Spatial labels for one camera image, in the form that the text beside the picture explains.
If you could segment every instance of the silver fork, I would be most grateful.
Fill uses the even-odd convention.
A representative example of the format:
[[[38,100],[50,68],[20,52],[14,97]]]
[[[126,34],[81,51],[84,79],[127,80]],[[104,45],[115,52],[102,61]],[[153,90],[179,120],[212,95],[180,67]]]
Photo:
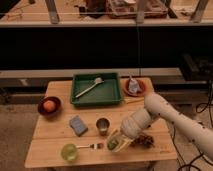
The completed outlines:
[[[90,145],[78,145],[76,146],[77,148],[92,148],[92,149],[101,149],[104,147],[103,143],[95,143],[95,144],[90,144]]]
[[[79,98],[80,96],[84,95],[85,93],[87,93],[88,91],[92,90],[95,86],[97,86],[98,84],[101,84],[103,83],[104,81],[102,80],[101,77],[97,77],[95,80],[94,80],[94,84],[90,87],[88,87],[87,89],[85,89],[84,91],[82,91],[81,93],[77,94],[75,96],[75,98]]]

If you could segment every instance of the floor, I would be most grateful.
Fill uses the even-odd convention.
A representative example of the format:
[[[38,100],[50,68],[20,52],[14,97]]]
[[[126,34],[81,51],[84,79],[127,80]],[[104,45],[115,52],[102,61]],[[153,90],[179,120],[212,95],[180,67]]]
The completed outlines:
[[[196,121],[202,122],[210,127],[209,113],[205,111],[195,115],[195,104],[175,104],[170,101],[178,110],[182,111]],[[36,103],[18,104],[8,103],[0,105],[0,170],[1,171],[46,171],[47,169],[26,169],[24,168],[25,157],[29,148],[30,140],[38,117]],[[168,123],[173,134],[173,127]],[[186,163],[189,163],[199,153],[195,146],[182,134],[176,131],[175,144]],[[213,166],[208,165],[203,159],[194,163],[202,171],[211,171]],[[176,160],[160,161],[154,167],[154,171],[177,171],[179,164]],[[110,166],[88,166],[87,171],[145,171],[138,163]],[[57,168],[60,171],[83,171],[85,167]]]

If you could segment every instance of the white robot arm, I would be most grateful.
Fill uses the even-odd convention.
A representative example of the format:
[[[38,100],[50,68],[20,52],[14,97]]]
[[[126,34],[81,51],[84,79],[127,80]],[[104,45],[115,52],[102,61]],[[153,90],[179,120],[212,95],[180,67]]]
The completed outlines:
[[[213,131],[178,112],[156,93],[147,94],[144,105],[145,108],[141,108],[122,121],[120,131],[126,137],[137,138],[141,131],[160,117],[172,123],[213,160]]]

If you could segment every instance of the green tray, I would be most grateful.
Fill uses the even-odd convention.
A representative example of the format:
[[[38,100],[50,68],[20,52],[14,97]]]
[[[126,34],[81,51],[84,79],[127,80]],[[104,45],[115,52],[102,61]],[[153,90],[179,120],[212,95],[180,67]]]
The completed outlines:
[[[93,85],[97,77],[101,77],[104,83],[97,85],[79,98],[75,97],[78,93]],[[73,77],[70,102],[76,107],[115,105],[122,100],[123,95],[117,73],[76,74]]]

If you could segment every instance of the silver cup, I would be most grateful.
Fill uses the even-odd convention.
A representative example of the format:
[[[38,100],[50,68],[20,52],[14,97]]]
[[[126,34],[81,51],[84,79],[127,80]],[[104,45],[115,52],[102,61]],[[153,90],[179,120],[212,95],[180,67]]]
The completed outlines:
[[[110,126],[110,122],[106,118],[100,118],[96,121],[96,127],[97,127],[99,134],[101,136],[107,135],[109,126]]]

